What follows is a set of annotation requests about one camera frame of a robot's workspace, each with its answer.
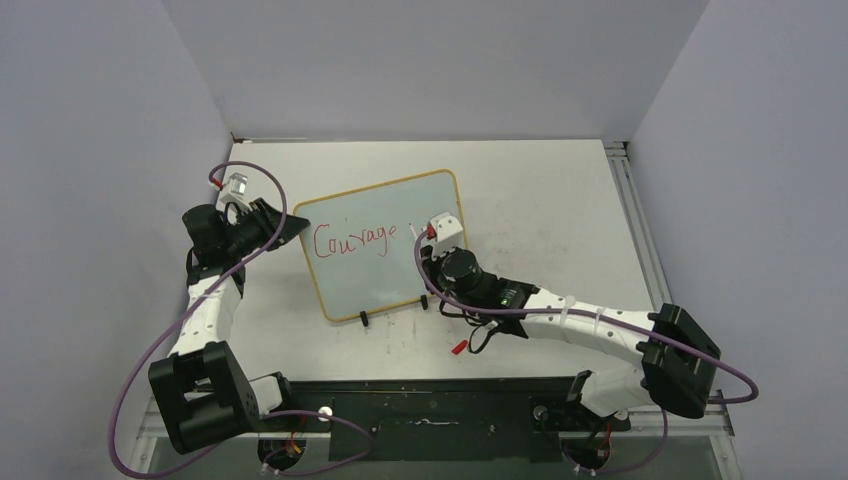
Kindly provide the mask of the yellow framed whiteboard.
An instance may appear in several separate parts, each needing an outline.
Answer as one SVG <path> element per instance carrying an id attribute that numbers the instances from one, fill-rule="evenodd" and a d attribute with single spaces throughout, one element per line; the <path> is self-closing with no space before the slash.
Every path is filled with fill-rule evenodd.
<path id="1" fill-rule="evenodd" d="M 435 170 L 299 203 L 300 235 L 324 316 L 333 322 L 416 303 L 426 289 L 414 261 L 420 230 L 462 207 L 456 176 Z"/>

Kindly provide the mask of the red marker cap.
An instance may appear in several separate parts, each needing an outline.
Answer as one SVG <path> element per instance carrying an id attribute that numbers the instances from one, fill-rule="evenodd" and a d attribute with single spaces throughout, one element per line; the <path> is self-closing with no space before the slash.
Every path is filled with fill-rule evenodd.
<path id="1" fill-rule="evenodd" d="M 467 345 L 468 345 L 468 341 L 462 340 L 451 349 L 451 353 L 453 355 L 459 355 L 467 348 Z"/>

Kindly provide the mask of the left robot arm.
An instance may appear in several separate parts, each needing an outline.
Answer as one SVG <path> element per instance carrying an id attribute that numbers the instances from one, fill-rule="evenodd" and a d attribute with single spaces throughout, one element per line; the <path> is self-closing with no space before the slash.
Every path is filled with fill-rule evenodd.
<path id="1" fill-rule="evenodd" d="M 309 220 L 280 212 L 262 198 L 230 201 L 235 219 L 213 204 L 186 211 L 192 241 L 186 261 L 190 303 L 177 341 L 154 361 L 148 380 L 174 449 L 188 454 L 267 424 L 282 431 L 298 416 L 288 380 L 279 372 L 249 379 L 228 344 L 244 297 L 243 260 L 275 250 L 305 231 Z"/>

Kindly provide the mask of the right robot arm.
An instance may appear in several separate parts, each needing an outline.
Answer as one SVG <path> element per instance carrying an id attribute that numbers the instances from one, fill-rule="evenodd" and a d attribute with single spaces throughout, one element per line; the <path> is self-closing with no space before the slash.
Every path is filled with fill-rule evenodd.
<path id="1" fill-rule="evenodd" d="M 456 248 L 434 257 L 420 248 L 421 271 L 432 288 L 496 333 L 547 339 L 623 361 L 621 368 L 584 371 L 573 381 L 565 411 L 579 428 L 630 408 L 656 405 L 698 419 L 705 413 L 721 351 L 682 307 L 614 310 L 557 295 L 536 285 L 484 271 L 476 256 Z"/>

